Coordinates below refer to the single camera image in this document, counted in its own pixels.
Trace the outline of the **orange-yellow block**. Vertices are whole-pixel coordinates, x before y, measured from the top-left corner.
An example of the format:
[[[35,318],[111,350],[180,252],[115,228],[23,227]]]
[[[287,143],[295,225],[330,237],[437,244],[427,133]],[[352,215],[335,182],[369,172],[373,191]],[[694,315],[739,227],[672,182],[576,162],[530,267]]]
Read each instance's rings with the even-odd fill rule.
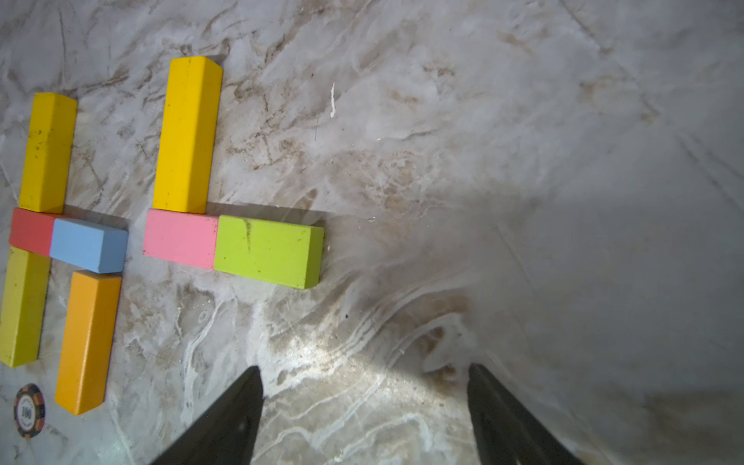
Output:
[[[120,274],[73,273],[55,401],[79,416],[104,403]]]

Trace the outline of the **lime yellow block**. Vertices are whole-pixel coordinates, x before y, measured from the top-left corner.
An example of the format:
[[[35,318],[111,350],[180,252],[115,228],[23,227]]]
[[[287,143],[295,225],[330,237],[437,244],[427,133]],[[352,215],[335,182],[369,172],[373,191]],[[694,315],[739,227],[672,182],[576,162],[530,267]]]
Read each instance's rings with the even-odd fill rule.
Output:
[[[50,258],[10,247],[1,309],[1,361],[18,367],[38,358]]]

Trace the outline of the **pink block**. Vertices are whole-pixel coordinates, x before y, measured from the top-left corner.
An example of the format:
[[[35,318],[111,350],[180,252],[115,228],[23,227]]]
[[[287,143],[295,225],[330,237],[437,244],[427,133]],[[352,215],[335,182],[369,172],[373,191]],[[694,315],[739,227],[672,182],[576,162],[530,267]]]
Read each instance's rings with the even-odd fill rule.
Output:
[[[199,269],[214,269],[218,223],[217,217],[149,209],[143,254]]]

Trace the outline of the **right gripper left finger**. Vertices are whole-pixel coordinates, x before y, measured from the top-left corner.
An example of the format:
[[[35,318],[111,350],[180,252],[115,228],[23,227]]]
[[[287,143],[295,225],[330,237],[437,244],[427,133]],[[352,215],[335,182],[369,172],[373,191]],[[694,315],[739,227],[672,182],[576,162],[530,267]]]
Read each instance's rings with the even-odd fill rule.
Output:
[[[251,366],[154,462],[249,464],[263,411],[260,368]]]

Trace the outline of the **light blue block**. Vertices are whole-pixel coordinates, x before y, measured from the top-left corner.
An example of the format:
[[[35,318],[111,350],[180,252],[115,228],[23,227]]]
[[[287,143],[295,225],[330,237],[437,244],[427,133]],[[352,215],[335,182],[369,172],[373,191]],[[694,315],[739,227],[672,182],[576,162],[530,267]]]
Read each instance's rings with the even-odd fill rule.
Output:
[[[123,271],[128,232],[79,219],[57,218],[52,232],[52,259],[99,274]]]

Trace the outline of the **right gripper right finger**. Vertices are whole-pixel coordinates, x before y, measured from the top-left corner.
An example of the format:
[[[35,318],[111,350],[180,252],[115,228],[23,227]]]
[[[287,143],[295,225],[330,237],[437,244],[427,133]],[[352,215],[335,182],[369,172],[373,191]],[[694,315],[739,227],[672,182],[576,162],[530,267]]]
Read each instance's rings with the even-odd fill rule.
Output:
[[[579,464],[483,365],[469,366],[467,400],[482,464]]]

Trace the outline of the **green block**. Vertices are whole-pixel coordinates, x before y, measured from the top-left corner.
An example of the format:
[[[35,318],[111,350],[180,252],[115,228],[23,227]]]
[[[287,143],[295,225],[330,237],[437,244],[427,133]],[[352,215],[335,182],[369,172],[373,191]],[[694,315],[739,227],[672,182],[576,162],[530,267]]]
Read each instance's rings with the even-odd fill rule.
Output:
[[[222,215],[214,268],[307,290],[320,281],[324,239],[321,227]]]

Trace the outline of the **red block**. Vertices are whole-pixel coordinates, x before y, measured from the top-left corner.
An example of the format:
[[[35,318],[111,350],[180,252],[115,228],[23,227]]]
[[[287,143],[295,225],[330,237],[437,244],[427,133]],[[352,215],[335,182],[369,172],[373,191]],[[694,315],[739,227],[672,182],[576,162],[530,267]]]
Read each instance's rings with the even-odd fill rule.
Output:
[[[54,222],[57,218],[60,218],[60,215],[15,208],[9,244],[48,257],[52,247]]]

